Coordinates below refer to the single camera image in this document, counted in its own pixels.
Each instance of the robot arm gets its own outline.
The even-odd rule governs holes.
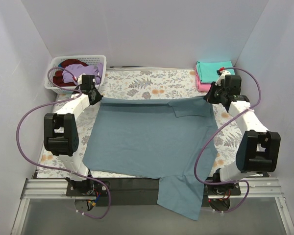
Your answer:
[[[241,95],[241,77],[231,75],[226,70],[217,72],[220,77],[212,83],[204,99],[212,104],[221,103],[233,117],[249,109],[248,98]],[[276,168],[280,135],[269,131],[253,110],[238,117],[236,123],[243,134],[236,160],[218,169],[213,177],[214,182],[240,180],[256,173],[273,172]]]
[[[78,83],[83,94],[66,103],[56,113],[49,113],[44,117],[45,149],[57,156],[63,162],[66,169],[84,176],[88,176],[90,172],[82,161],[83,157],[76,152],[79,139],[75,121],[87,107],[98,103],[102,99],[102,95],[94,86],[93,79],[94,76],[92,75],[80,76]],[[86,188],[87,190],[89,184],[92,183],[76,175],[72,175],[67,180],[73,185],[82,184],[84,186],[81,187],[79,185],[79,188]]]

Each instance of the pink towel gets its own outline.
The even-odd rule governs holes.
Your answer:
[[[210,90],[211,85],[207,83],[201,83],[199,75],[197,73],[197,69],[195,66],[195,76],[196,76],[196,87],[199,92],[208,92]]]

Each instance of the fabric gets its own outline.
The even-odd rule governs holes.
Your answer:
[[[219,78],[219,75],[217,75],[217,70],[222,67],[233,67],[231,61],[225,61],[225,62],[215,62],[215,63],[204,63],[197,61],[196,68],[198,75],[200,77],[200,81],[202,83],[212,83],[216,82]]]
[[[59,64],[59,67],[63,67],[63,68],[66,68],[67,66],[69,65],[82,65],[82,66],[88,66],[88,64],[86,64],[85,62],[82,62],[80,60],[77,60],[77,59],[67,59],[63,62],[61,62]]]
[[[59,64],[59,67],[63,67],[66,68],[69,65],[83,65],[83,66],[88,66],[88,64],[86,64],[85,62],[82,62],[80,60],[76,60],[76,59],[67,59],[63,62],[61,62]],[[74,82],[69,82],[69,83],[65,83],[63,81],[63,76],[62,76],[62,70],[58,70],[55,72],[54,76],[53,76],[53,83],[60,86],[60,87],[74,87],[76,86],[76,84]]]
[[[197,220],[203,185],[194,177],[194,163],[216,129],[212,105],[203,97],[103,98],[83,162],[90,170],[160,179],[157,203]],[[212,142],[199,160],[197,172],[202,180],[216,155]]]
[[[74,74],[75,77],[79,77],[82,74],[99,76],[98,74],[102,75],[103,64],[98,63],[98,68],[95,68],[93,65],[83,66],[83,65],[73,64],[73,65],[69,65],[69,66],[65,67],[65,69],[67,69],[72,74]],[[63,75],[63,82],[64,83],[74,82],[76,85],[78,85],[73,80],[72,75],[70,73],[68,73],[67,71],[63,71],[62,75]],[[101,82],[101,78],[96,77],[96,84],[100,84],[100,82]]]
[[[196,88],[197,88],[197,90],[199,92],[208,92],[210,90],[211,85],[200,82],[200,78],[198,76],[196,66],[195,66],[195,77],[196,77]]]

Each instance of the plastic basket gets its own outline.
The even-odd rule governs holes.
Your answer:
[[[47,72],[53,68],[53,67],[57,67],[59,66],[59,64],[67,59],[77,59],[80,60],[82,62],[85,62],[88,65],[94,65],[95,67],[97,66],[97,64],[99,62],[101,62],[103,64],[103,72],[102,72],[102,77],[101,77],[101,84],[104,83],[104,77],[106,74],[106,67],[107,67],[107,59],[104,55],[72,55],[72,56],[58,56],[53,58],[53,60],[50,63],[50,66],[48,67]],[[53,78],[55,72],[57,70],[53,70],[50,73],[51,78]],[[46,76],[45,76],[45,88],[49,89],[49,90],[53,90],[54,92],[58,93],[58,94],[71,94],[72,92],[69,91],[65,91],[62,90],[60,88],[57,88],[55,86],[53,86],[48,78],[47,78],[47,72],[46,72]],[[76,86],[74,87],[65,87],[67,89],[74,89]]]

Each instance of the floral tablecloth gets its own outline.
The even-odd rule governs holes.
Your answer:
[[[195,87],[194,70],[139,70],[139,71],[109,71],[105,82],[99,91],[102,95],[117,99],[177,99],[205,95]],[[59,95],[58,100],[69,98],[70,95]],[[53,111],[59,110],[64,104],[57,104]],[[87,142],[94,126],[100,103],[88,107],[77,119],[79,134],[80,156],[84,155]],[[231,119],[221,105],[213,105],[218,127]],[[215,138],[214,144],[218,151],[210,176],[220,167],[235,161],[237,148],[242,134],[236,125],[231,123],[225,127]],[[62,162],[51,152],[42,151],[41,164],[64,168]],[[37,178],[65,178],[68,173],[58,170],[37,168]],[[95,178],[105,177],[133,177],[129,175],[92,171]]]

